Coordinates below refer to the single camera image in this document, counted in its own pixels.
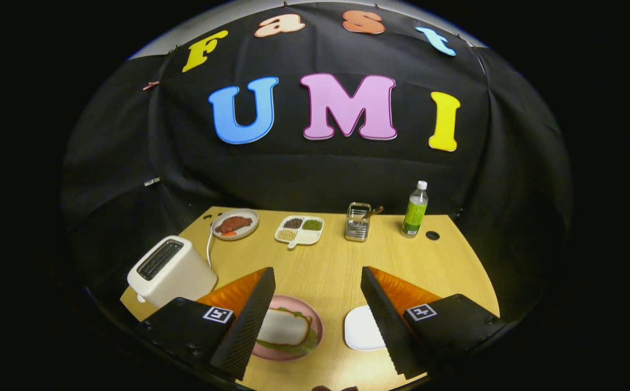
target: table surface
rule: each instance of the table surface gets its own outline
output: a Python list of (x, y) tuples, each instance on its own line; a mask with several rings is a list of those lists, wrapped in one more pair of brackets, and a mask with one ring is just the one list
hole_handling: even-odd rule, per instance
[[(211, 207), (180, 237), (190, 240), (202, 258), (211, 223), (218, 213), (232, 208)], [(406, 238), (399, 232), (403, 216), (376, 215), (371, 218), (365, 242), (344, 238), (345, 213), (300, 213), (257, 210), (259, 225), (245, 238), (227, 242), (212, 238), (210, 256), (221, 287), (243, 275), (273, 267), (275, 294), (292, 295), (310, 304), (320, 314), (324, 333), (320, 346), (295, 361), (275, 362), (252, 356), (245, 378), (238, 383), (253, 389), (310, 391), (324, 386), (334, 391), (358, 386), (361, 391), (387, 390), (422, 377), (406, 380), (397, 375), (387, 349), (355, 351), (344, 341), (346, 314), (366, 305), (360, 290), (361, 270), (372, 266), (392, 273), (440, 297), (464, 294), (500, 316), (498, 300), (474, 250), (448, 216), (424, 216), (419, 235)], [(322, 237), (313, 245), (296, 245), (273, 237), (283, 218), (289, 215), (317, 216), (324, 220)], [(438, 240), (426, 238), (426, 231), (438, 232)], [(122, 302), (139, 319), (157, 309), (141, 304), (127, 288)]]

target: metal utensil holder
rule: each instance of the metal utensil holder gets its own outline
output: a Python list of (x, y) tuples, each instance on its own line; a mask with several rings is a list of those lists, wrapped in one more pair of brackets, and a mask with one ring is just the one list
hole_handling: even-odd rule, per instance
[(370, 204), (350, 203), (346, 211), (346, 231), (344, 236), (355, 242), (365, 242), (370, 231), (370, 219), (364, 215), (372, 209)]

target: white toaster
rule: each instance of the white toaster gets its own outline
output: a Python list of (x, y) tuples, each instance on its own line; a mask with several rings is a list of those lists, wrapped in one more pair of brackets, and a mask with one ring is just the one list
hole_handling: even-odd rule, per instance
[(176, 297), (196, 300), (211, 292), (218, 277), (185, 238), (158, 242), (126, 275), (138, 300), (160, 308)]

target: steak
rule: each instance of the steak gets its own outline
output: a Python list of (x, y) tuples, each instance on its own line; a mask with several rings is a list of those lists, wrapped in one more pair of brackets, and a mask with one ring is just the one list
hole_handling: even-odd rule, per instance
[(224, 234), (237, 230), (238, 228), (247, 227), (248, 225), (252, 225), (252, 218), (232, 216), (223, 220), (223, 223), (216, 227), (216, 232)]

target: hand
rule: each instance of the hand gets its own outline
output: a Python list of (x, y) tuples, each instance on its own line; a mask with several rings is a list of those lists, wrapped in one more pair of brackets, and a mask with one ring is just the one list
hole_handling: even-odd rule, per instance
[[(332, 391), (331, 389), (325, 386), (316, 386), (312, 388), (312, 391)], [(342, 389), (342, 391), (359, 391), (357, 386), (347, 387)]]

